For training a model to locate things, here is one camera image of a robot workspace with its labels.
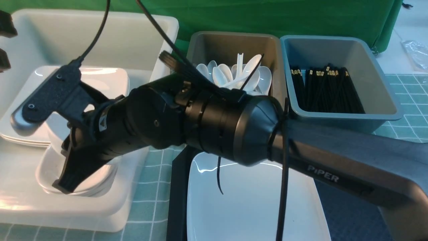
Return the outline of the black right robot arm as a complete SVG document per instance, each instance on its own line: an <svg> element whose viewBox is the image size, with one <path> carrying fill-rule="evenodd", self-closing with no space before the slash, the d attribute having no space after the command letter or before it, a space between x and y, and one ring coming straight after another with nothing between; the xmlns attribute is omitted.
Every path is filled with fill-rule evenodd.
<svg viewBox="0 0 428 241"><path fill-rule="evenodd" d="M107 99L79 76L58 73L71 98L63 193L115 157L152 146L188 146L255 166L285 163L381 208L396 241L427 240L427 143L407 142L288 118L269 96L226 90L226 98L172 74Z"/></svg>

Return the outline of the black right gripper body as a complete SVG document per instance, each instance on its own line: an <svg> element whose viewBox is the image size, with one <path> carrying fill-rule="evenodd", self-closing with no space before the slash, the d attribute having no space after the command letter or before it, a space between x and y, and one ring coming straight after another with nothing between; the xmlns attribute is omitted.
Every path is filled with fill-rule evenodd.
<svg viewBox="0 0 428 241"><path fill-rule="evenodd" d="M151 117L148 94L110 99L84 94L61 104L61 115L71 127L63 142L65 169L100 169L113 158L148 146L144 130Z"/></svg>

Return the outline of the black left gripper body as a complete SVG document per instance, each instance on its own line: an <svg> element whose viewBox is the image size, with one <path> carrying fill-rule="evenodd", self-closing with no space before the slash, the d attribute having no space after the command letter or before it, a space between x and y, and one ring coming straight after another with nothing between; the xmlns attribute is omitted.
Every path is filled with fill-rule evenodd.
<svg viewBox="0 0 428 241"><path fill-rule="evenodd" d="M1 49L0 49L0 72L3 73L11 68L8 54L6 50L2 49L2 44L5 43L6 38L13 38L17 36L17 29L15 28L10 13L0 11L0 36L1 36Z"/></svg>

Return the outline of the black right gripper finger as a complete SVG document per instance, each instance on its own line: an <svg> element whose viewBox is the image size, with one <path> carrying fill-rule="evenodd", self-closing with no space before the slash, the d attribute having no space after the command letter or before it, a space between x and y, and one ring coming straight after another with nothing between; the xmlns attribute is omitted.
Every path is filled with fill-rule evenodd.
<svg viewBox="0 0 428 241"><path fill-rule="evenodd" d="M79 186L102 183L111 174L108 160L96 147L70 147L63 154L66 157L63 169L52 183L52 187L63 194L79 192Z"/></svg>

